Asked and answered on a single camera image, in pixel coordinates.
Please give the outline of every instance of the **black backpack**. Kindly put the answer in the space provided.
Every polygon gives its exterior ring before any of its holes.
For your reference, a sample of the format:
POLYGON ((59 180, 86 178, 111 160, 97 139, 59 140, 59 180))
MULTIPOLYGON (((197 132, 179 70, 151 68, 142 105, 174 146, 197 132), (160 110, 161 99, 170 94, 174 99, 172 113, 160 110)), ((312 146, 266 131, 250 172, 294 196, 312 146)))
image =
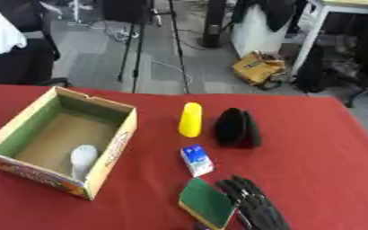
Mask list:
POLYGON ((328 86, 328 78, 323 74, 323 47, 314 45, 297 72, 294 86, 304 93, 317 93, 328 86))

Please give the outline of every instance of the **yellow cup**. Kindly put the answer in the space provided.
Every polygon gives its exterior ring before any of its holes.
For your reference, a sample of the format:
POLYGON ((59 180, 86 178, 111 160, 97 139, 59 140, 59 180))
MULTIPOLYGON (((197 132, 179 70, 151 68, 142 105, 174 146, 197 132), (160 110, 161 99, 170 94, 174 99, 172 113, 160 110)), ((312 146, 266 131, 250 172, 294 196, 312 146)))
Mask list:
POLYGON ((181 114, 179 132, 185 137, 197 137, 202 128, 202 106, 195 102, 186 103, 181 114))

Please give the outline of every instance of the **desk leg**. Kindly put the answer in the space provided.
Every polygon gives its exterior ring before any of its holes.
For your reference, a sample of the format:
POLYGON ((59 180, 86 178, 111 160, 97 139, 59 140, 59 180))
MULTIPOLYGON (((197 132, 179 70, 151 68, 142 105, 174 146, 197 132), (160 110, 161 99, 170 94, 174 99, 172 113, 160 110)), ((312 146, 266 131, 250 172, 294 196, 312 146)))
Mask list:
POLYGON ((320 12, 317 15, 315 24, 310 30, 310 32, 308 33, 307 38, 302 44, 302 49, 300 50, 300 53, 294 62, 291 76, 294 76, 297 74, 299 68, 302 66, 305 59, 308 57, 308 54, 310 53, 312 45, 314 45, 314 42, 317 39, 318 34, 320 33, 320 28, 322 27, 322 24, 325 22, 325 19, 328 16, 328 12, 329 11, 328 11, 327 6, 322 6, 320 8, 320 12))
POLYGON ((79 20, 79 0, 74 0, 74 21, 75 23, 81 23, 79 20))

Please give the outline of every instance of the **green sponge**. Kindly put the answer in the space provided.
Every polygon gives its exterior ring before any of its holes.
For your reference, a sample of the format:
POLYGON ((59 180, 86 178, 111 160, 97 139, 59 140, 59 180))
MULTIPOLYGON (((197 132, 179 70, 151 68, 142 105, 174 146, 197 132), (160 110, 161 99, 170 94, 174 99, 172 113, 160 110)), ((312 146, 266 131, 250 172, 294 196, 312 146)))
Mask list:
POLYGON ((234 205, 205 181, 191 180, 180 194, 179 205, 211 229, 224 229, 234 212, 234 205))

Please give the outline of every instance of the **blue and white box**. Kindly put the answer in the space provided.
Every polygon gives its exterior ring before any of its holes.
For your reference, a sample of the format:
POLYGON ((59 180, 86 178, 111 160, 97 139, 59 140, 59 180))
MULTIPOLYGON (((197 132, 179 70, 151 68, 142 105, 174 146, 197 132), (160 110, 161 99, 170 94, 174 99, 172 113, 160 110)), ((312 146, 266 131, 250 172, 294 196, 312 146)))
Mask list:
POLYGON ((193 177, 198 177, 214 170, 212 161, 201 145, 181 148, 181 156, 186 162, 193 177))

